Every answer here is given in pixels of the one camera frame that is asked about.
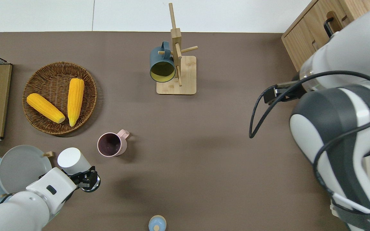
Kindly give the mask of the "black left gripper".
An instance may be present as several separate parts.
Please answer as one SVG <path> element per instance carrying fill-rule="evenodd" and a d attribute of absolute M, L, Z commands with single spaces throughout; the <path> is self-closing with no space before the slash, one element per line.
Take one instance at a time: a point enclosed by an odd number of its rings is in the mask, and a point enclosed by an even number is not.
<path fill-rule="evenodd" d="M 73 181 L 73 183 L 77 186 L 77 189 L 81 189 L 86 193 L 88 193 L 89 190 L 92 190 L 89 178 L 96 178 L 95 166 L 91 166 L 91 168 L 89 168 L 87 171 L 78 172 L 73 175 L 68 174 L 65 171 L 64 173 Z"/>

